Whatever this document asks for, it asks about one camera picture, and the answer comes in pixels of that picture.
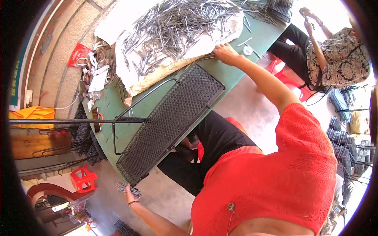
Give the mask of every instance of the power cord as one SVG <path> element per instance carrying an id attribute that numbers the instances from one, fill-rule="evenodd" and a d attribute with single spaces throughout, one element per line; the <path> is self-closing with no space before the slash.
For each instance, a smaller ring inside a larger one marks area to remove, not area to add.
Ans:
<path id="1" fill-rule="evenodd" d="M 81 82 L 81 80 L 79 80 L 79 83 L 77 84 L 77 90 L 79 91 L 79 93 L 77 93 L 77 96 L 76 96 L 75 100 L 71 104 L 69 104 L 68 106 L 63 107 L 63 108 L 47 107 L 47 108 L 34 109 L 34 110 L 35 111 L 45 110 L 45 109 L 57 109 L 57 110 L 61 110 L 61 109 L 69 108 L 70 106 L 72 106 L 77 101 L 77 99 L 80 96 L 80 82 Z"/>
<path id="2" fill-rule="evenodd" d="M 329 88 L 327 89 L 327 91 L 325 92 L 325 94 L 323 94 L 323 95 L 320 97 L 320 99 L 319 99 L 318 101 L 314 102 L 313 104 L 308 105 L 308 104 L 307 104 L 308 100 L 309 100 L 310 98 L 312 98 L 315 94 L 319 93 L 319 92 L 316 91 L 315 93 L 311 94 L 311 96 L 309 96 L 308 99 L 306 100 L 305 105 L 306 105 L 306 106 L 312 106 L 312 105 L 314 105 L 314 104 L 317 104 L 318 102 L 320 102 L 320 100 L 322 100 L 323 97 L 325 97 L 325 96 L 328 94 L 328 92 L 329 92 L 330 89 L 332 89 L 332 87 L 329 87 Z"/>

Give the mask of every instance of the seated woman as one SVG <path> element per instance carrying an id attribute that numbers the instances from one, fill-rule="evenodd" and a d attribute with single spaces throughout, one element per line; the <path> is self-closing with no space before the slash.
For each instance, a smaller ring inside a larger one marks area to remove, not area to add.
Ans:
<path id="1" fill-rule="evenodd" d="M 317 235 L 333 200 L 337 160 L 319 122 L 276 77 L 228 44 L 213 51 L 250 76 L 278 109 L 278 152 L 264 155 L 226 119 L 210 112 L 194 131 L 200 163 L 170 153 L 158 168 L 195 197 L 192 235 Z M 126 187 L 130 208 L 160 236 L 187 236 L 145 208 Z"/>
<path id="2" fill-rule="evenodd" d="M 281 37 L 268 49 L 290 67 L 309 88 L 322 91 L 324 86 L 345 88 L 367 79 L 370 73 L 370 57 L 362 42 L 356 23 L 351 17 L 352 28 L 344 28 L 332 34 L 323 22 L 307 8 L 299 12 L 305 17 L 305 27 L 309 37 L 290 24 Z M 313 18 L 328 38 L 318 42 L 312 34 Z M 286 38 L 296 45 L 286 43 Z"/>

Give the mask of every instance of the red snack bag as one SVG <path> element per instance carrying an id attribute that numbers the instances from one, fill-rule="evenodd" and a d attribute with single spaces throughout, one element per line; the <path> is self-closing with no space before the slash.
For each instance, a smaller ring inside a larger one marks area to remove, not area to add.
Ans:
<path id="1" fill-rule="evenodd" d="M 92 50 L 89 49 L 88 47 L 84 46 L 81 43 L 77 43 L 75 49 L 73 50 L 70 59 L 68 60 L 67 66 L 79 66 L 79 64 L 85 64 L 84 60 L 80 60 L 81 58 L 87 58 L 88 53 L 91 52 Z"/>

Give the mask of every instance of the patterned blouse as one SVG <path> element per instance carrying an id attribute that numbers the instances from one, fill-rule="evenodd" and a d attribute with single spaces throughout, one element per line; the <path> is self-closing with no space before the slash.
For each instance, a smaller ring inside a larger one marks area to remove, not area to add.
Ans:
<path id="1" fill-rule="evenodd" d="M 370 73 L 370 57 L 366 46 L 344 28 L 324 42 L 318 42 L 329 64 L 324 68 L 322 84 L 334 88 L 345 88 L 367 79 Z M 312 43 L 307 47 L 307 66 L 310 80 L 316 85 L 320 66 L 316 60 Z"/>

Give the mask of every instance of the red knit shirt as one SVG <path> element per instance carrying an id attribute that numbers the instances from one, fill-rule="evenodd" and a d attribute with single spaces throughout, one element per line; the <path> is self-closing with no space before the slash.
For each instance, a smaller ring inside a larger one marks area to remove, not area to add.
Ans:
<path id="1" fill-rule="evenodd" d="M 191 211 L 193 235 L 226 235 L 243 221 L 268 217 L 318 234 L 328 216 L 336 183 L 332 144 L 303 105 L 284 110 L 276 128 L 278 152 L 264 155 L 244 146 L 219 158 L 207 172 Z"/>

